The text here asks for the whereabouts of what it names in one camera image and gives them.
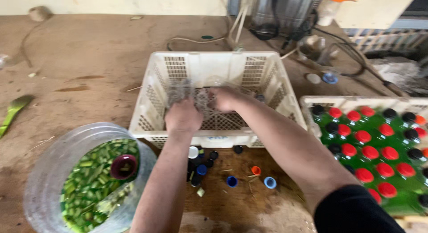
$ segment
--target white plastic crate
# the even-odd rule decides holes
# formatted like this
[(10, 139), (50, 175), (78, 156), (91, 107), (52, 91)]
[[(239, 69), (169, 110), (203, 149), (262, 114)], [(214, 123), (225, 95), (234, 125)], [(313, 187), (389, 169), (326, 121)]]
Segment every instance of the white plastic crate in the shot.
[(317, 138), (321, 137), (321, 130), (314, 122), (311, 108), (315, 104), (324, 107), (339, 108), (344, 114), (360, 106), (369, 106), (375, 110), (392, 108), (397, 113), (412, 112), (428, 119), (428, 98), (404, 97), (362, 97), (362, 96), (303, 96), (300, 105), (308, 126), (308, 131)]
[[(307, 128), (276, 52), (154, 52), (129, 126), (131, 135), (163, 148), (167, 140), (163, 118), (168, 79), (189, 78), (198, 89), (214, 86), (213, 77), (260, 92), (268, 106)], [(237, 113), (206, 117), (191, 144), (206, 148), (264, 147)]]

